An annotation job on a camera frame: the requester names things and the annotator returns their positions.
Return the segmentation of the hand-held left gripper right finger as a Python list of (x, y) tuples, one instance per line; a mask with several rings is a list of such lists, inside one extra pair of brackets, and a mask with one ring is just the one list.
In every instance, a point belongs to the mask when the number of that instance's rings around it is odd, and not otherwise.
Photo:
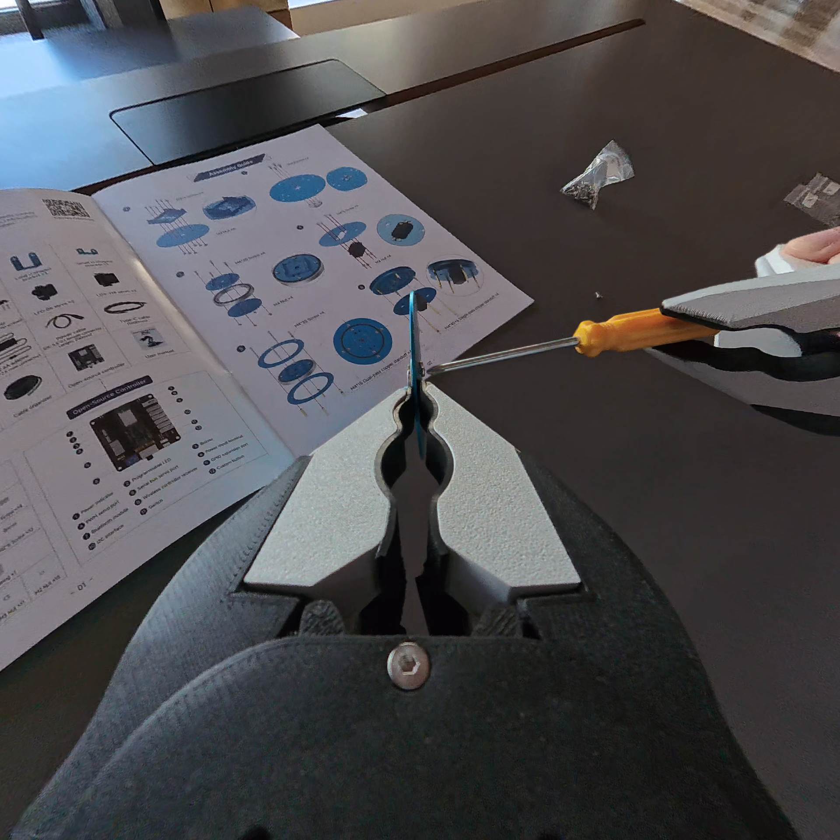
[(429, 633), (468, 635), (489, 607), (578, 589), (520, 453), (436, 386), (425, 394), (425, 465), (438, 484), (417, 578)]

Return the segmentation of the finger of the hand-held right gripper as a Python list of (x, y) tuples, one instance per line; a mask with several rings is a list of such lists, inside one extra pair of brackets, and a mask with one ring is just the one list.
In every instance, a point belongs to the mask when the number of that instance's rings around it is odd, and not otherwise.
[(723, 330), (650, 350), (660, 361), (761, 408), (837, 417), (838, 328), (797, 333), (775, 327)]
[(813, 333), (839, 326), (839, 275), (774, 275), (662, 301), (665, 315), (725, 330), (776, 327)]

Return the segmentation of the clear bag of screws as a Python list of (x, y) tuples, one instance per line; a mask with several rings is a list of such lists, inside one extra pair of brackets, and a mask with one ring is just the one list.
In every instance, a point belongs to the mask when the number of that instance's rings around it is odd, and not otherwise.
[(583, 173), (563, 186), (561, 192), (595, 209), (601, 189), (633, 177), (634, 167), (629, 155), (612, 140), (601, 149)]

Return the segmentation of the black adjacent desk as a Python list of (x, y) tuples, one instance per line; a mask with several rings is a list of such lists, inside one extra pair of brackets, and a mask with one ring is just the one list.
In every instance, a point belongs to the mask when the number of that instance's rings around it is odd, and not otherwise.
[(455, 173), (456, 153), (492, 130), (515, 140), (521, 130), (558, 125), (574, 97), (603, 93), (595, 81), (596, 53), (620, 55), (614, 40), (652, 25), (664, 6), (654, 2), (476, 2), (332, 32), (138, 68), (2, 99), (2, 189), (47, 189), (87, 196), (142, 175), (237, 154), (288, 132), (242, 134), (200, 154), (153, 161), (122, 131), (113, 113), (135, 113), (147, 102), (179, 98), (249, 78), (336, 60), (381, 90), (355, 104), (365, 115), (319, 120), (363, 163), (429, 198), (420, 176), (441, 163)]

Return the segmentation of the open assembly manual booklet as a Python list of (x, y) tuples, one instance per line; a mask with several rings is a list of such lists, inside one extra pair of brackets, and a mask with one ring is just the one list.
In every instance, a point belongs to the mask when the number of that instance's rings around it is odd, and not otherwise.
[(321, 128), (1, 216), (3, 668), (532, 304)]

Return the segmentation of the blue round metal plate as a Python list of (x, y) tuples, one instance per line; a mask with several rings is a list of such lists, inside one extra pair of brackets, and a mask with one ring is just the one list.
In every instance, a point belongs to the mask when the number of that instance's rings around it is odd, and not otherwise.
[[(408, 317), (409, 317), (409, 361), (422, 361), (421, 355), (421, 343), (419, 339), (419, 325), (418, 325), (418, 313), (419, 307), (418, 304), (420, 302), (425, 303), (425, 299), (419, 295), (418, 291), (413, 290), (409, 294), (408, 298)], [(413, 399), (413, 410), (414, 410), (414, 427), (415, 427), (415, 435), (416, 435), (416, 444), (418, 448), (418, 454), (421, 460), (425, 461), (426, 458), (426, 432), (424, 426), (424, 415), (423, 415), (423, 400), (422, 400), (422, 385), (423, 382), (417, 382), (415, 387), (411, 387), (411, 394)]]

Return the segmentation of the black office desk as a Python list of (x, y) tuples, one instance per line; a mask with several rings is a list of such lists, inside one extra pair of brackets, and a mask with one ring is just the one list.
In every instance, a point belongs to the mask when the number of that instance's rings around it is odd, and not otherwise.
[(296, 38), (256, 7), (178, 17), (151, 27), (54, 28), (1, 39), (1, 96), (23, 95), (130, 70)]

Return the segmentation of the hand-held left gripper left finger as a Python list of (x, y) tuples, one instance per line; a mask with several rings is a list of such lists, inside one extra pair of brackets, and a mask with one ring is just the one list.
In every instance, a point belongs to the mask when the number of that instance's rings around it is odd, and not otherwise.
[(245, 575), (248, 588), (330, 601), (366, 634), (404, 630), (392, 488), (413, 419), (404, 387), (312, 453)]

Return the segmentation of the small clear labelled bag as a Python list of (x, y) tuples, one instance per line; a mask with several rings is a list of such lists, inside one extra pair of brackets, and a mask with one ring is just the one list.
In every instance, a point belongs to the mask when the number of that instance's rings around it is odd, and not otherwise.
[(784, 201), (827, 227), (839, 226), (839, 182), (826, 175), (816, 173), (807, 184), (796, 186)]

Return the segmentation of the yellow-handled screwdriver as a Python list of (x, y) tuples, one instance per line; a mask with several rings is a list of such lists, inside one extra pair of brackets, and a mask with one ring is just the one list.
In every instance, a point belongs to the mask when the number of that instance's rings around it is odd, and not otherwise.
[(606, 351), (647, 350), (660, 345), (706, 338), (719, 331), (698, 323), (668, 317), (658, 309), (649, 309), (619, 314), (605, 322), (583, 321), (574, 335), (568, 338), (446, 362), (424, 369), (423, 374), (431, 377), (481, 364), (566, 348), (575, 348), (577, 353), (594, 358)]

